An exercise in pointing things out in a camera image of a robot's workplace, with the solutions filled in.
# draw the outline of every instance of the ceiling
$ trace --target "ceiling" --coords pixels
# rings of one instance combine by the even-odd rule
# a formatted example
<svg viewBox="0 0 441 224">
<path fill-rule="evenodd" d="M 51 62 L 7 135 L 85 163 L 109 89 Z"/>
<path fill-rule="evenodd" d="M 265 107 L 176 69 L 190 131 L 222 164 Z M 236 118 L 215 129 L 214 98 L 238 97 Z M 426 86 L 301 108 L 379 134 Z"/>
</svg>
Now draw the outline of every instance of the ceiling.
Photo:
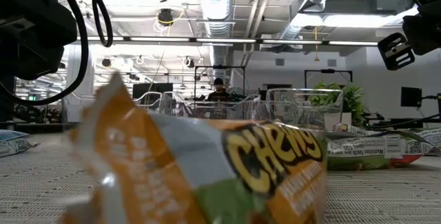
<svg viewBox="0 0 441 224">
<path fill-rule="evenodd" d="M 203 22 L 203 13 L 201 10 L 201 0 L 103 0 L 108 12 L 110 13 L 114 35 L 117 37 L 147 37 L 147 36 L 169 36 L 169 37 L 203 37 L 205 35 L 205 26 Z M 268 0 L 263 20 L 257 29 L 257 36 L 262 34 L 277 34 L 290 21 L 290 6 L 293 0 Z M 65 0 L 60 2 L 67 6 Z M 96 26 L 94 24 L 92 0 L 77 0 L 86 20 L 88 34 L 90 37 L 96 37 Z M 233 37 L 244 37 L 247 27 L 248 18 L 250 16 L 252 0 L 234 0 L 233 15 L 231 22 L 233 23 Z M 175 22 L 170 28 L 161 28 L 157 22 L 157 14 L 161 9 L 172 10 L 172 16 Z M 378 28 L 335 28 L 319 26 L 316 29 L 303 29 L 300 36 L 303 39 L 327 39 L 334 41 L 378 41 Z M 383 32 L 394 31 L 394 28 L 388 28 Z M 95 86 L 100 86 L 108 81 L 109 74 L 115 70 L 127 70 L 127 72 L 144 73 L 141 82 L 175 82 L 176 84 L 188 84 L 191 87 L 193 81 L 192 73 L 194 69 L 190 69 L 185 65 L 185 59 L 194 60 L 196 65 L 210 65 L 209 49 L 206 45 L 189 46 L 189 45 L 141 45 L 140 43 L 122 44 L 115 42 L 111 48 L 104 48 L 102 45 L 91 45 L 90 51 L 92 58 L 96 64 Z M 240 46 L 237 51 L 235 46 L 235 54 L 240 52 Z M 296 52 L 308 54 L 316 51 L 314 45 L 304 45 Z M 319 52 L 339 52 L 336 57 L 345 56 L 353 50 L 344 46 L 320 46 Z M 68 52 L 63 56 L 64 64 L 68 65 Z M 254 55 L 251 59 L 259 58 L 264 60 L 265 57 Z M 125 64 L 128 68 L 104 67 L 103 60 L 110 59 L 118 61 L 112 64 Z M 164 73 L 175 74 L 176 76 L 164 77 Z M 25 92 L 36 92 L 32 89 L 40 88 L 39 95 L 43 97 L 47 94 L 56 93 L 54 89 L 61 90 L 65 85 L 66 70 L 60 70 L 58 74 L 50 74 L 42 78 L 40 81 L 23 82 L 18 81 L 17 92 L 25 96 Z M 128 86 L 132 83 L 139 83 L 125 76 Z M 199 83 L 209 86 L 210 77 L 203 77 Z M 52 91 L 44 90 L 44 86 L 52 86 Z"/>
</svg>

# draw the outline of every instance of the man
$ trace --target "man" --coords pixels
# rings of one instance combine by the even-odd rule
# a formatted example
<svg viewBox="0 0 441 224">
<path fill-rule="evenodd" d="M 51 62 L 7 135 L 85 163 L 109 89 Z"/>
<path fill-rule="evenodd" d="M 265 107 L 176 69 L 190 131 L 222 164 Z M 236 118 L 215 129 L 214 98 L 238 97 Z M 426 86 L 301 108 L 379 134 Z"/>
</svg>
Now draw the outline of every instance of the man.
<svg viewBox="0 0 441 224">
<path fill-rule="evenodd" d="M 223 87 L 222 79 L 215 79 L 214 87 L 216 90 L 208 95 L 207 101 L 229 101 L 229 94 Z"/>
</svg>

